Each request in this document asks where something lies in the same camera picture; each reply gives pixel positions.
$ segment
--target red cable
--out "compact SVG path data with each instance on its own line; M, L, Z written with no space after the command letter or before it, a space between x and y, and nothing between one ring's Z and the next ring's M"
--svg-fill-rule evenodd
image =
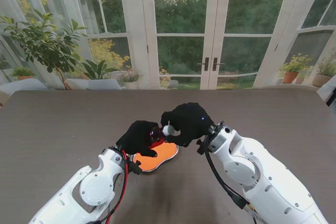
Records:
M124 193L126 191L126 185L127 185L127 179L128 179L128 164L127 164L127 155L126 152L124 150L122 150L122 155L124 157L125 160L125 187L123 189L123 191L121 192L121 196L120 196L120 201L116 204L114 211L116 211L116 209L119 207L122 198L124 197ZM105 224L109 224L110 223L110 219L112 217L112 214L110 214L105 222Z

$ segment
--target window pane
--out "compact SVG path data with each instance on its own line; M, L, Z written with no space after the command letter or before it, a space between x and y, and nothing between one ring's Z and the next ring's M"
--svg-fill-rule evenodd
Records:
M302 28L317 26L331 0L315 0Z
M126 32L124 12L121 0L101 0L107 31L110 33Z
M294 55L302 54L313 58L308 63L309 66L314 66L319 59L324 47L326 46L333 30L312 31L308 33L301 33L296 38L285 63L290 62Z
M203 37L158 37L160 68L169 74L200 74L203 42Z
M41 74L39 73L37 68L35 67L35 65L31 61L28 61L28 62L26 61L25 54L24 54L23 50L21 49L21 47L19 46L18 42L13 42L10 39L10 37L7 36L7 35L2 35L2 37L5 39L5 41L7 42L9 47L11 48L11 50L14 52L17 59L21 62L22 66L27 67L27 68L31 68L31 70L34 72L34 74L36 74L36 77L41 82L45 82L45 80L43 79L43 77L41 76Z
M259 71L271 38L225 37L219 74L242 74Z
M108 68L131 69L130 50L126 37L108 39L89 39L91 54L98 64L105 60Z
M225 33L272 34L282 0L229 0Z
M161 89L199 89L200 77L160 77Z
M16 78L12 77L12 71L17 67L16 62L11 57L5 45L0 41L0 70L5 75L7 81L15 81Z
M241 77L219 77L217 80L217 90L231 89L251 89L257 75Z
M46 12L52 13L54 24L60 29L67 27L70 24L70 19L67 14L63 0L41 0Z
M84 25L88 34L104 33L103 19L100 13L98 0L78 0Z
M335 15L336 15L336 0L333 0L323 20L321 21L321 26L336 25Z
M207 0L155 0L158 33L204 33Z
M34 18L36 19L36 15L34 15L35 12L33 9L39 10L41 13L43 13L38 0L16 0L16 2L19 4L23 15L25 15L29 22L32 22Z

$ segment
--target red object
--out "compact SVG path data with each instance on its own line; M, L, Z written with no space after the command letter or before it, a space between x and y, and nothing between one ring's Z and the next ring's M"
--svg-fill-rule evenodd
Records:
M158 145L163 144L163 143L164 143L164 137L161 136L161 138L160 138L159 141L156 141L156 142L154 142L151 146L149 146L149 149L152 149L152 148L154 148L154 147L157 147Z
M165 136L162 132L162 128L160 127L154 127L150 133L150 137L151 137L152 145L149 146L149 149L152 149L164 143Z
M120 202L121 202L122 198L124 197L124 194L125 194L125 191L126 191L127 179L128 179L128 164L127 164L127 162L126 162L126 161L127 161L127 155L126 155L126 152L125 152L124 150L122 150L122 155L123 155L124 160L125 160L125 170L126 170L126 172L125 172L125 187L124 187L123 191L121 192L121 196L120 196L119 201L117 202L116 206L114 207L114 212L117 210L117 208L118 208L119 205L120 205ZM111 219L111 217L112 217L112 214L113 214L113 213L111 213L111 214L108 216L108 218L107 218L105 224L109 224L110 219Z

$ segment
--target table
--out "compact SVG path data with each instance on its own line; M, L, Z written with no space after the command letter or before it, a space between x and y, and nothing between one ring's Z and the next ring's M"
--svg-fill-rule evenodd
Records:
M133 121L159 122L162 112L190 101L261 141L336 223L336 118L314 91L295 89L16 92L0 110L1 222L28 223L78 169L96 169L97 155ZM180 148L154 173L131 174L113 223L253 223L196 149Z

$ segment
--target french door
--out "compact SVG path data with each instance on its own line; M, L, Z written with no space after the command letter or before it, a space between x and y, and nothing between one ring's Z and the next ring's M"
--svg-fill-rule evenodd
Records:
M277 47L294 2L218 0L209 89L255 85L264 58L272 57Z
M151 85L207 89L217 0L143 0Z
M152 88L245 89L295 0L143 0Z

